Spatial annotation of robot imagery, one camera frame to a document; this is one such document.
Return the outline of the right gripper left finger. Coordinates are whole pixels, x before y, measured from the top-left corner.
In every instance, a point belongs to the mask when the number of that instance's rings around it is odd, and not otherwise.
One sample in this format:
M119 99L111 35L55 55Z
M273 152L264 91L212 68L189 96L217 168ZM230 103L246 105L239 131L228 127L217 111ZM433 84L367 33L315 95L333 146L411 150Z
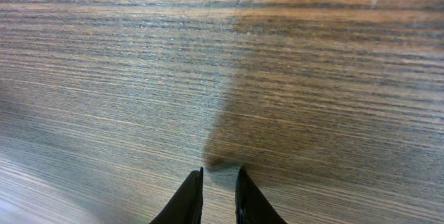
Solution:
M201 224L203 167L192 171L150 224Z

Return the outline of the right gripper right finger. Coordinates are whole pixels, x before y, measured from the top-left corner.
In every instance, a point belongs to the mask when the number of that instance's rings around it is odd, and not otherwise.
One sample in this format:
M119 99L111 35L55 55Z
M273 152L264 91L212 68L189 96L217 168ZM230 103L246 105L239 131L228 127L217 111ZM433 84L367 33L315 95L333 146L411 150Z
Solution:
M235 188L237 224L287 224L259 190L244 167L238 172Z

